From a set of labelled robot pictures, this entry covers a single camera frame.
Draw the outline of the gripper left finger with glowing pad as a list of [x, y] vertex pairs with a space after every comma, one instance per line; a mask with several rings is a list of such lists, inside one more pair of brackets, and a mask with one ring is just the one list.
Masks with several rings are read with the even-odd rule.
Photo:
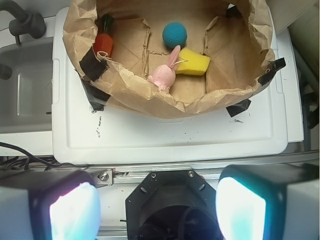
[[100, 196], [88, 172], [1, 171], [2, 240], [94, 240], [100, 224]]

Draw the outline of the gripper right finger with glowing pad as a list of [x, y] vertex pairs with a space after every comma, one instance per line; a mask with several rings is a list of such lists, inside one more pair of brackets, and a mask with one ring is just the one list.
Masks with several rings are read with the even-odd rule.
[[216, 188], [226, 240], [318, 240], [320, 168], [312, 163], [232, 164]]

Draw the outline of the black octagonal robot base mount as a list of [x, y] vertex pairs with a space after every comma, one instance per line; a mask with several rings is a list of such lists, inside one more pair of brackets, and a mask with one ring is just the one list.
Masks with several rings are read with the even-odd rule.
[[216, 190], [193, 170], [149, 173], [125, 200], [129, 240], [222, 240]]

